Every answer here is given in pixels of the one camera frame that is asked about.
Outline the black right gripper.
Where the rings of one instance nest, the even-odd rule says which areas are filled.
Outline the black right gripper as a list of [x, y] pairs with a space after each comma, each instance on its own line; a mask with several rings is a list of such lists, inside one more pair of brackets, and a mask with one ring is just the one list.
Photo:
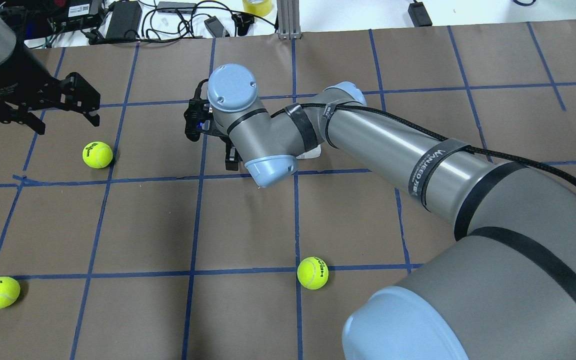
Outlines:
[[241, 157], [237, 148], [229, 137], [224, 137], [222, 141], [225, 143], [225, 169], [231, 172], [240, 171]]

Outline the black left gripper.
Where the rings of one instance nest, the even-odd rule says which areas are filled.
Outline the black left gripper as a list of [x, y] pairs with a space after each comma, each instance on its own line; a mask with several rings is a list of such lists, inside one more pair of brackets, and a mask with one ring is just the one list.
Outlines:
[[0, 123], [26, 125], [37, 135], [44, 135], [46, 124], [35, 112], [59, 109], [82, 114], [92, 126], [99, 127], [100, 104], [101, 94], [80, 73], [69, 73], [63, 80], [48, 76], [36, 84], [0, 89]]

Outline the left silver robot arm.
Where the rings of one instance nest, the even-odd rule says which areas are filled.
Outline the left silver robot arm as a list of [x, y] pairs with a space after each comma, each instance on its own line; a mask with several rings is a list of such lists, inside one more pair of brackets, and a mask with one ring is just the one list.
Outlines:
[[87, 80], [73, 71], [63, 80], [52, 76], [13, 29], [0, 18], [0, 123], [17, 123], [45, 133], [36, 111], [72, 111], [100, 125], [101, 96]]

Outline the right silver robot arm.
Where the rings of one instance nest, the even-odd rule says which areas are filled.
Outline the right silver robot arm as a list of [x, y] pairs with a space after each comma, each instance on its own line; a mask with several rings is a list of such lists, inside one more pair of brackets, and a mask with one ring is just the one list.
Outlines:
[[327, 143], [394, 185], [454, 243], [375, 292], [342, 328], [348, 360], [576, 360], [576, 178], [368, 107], [351, 82], [269, 114], [246, 67], [214, 69], [211, 128], [261, 188]]

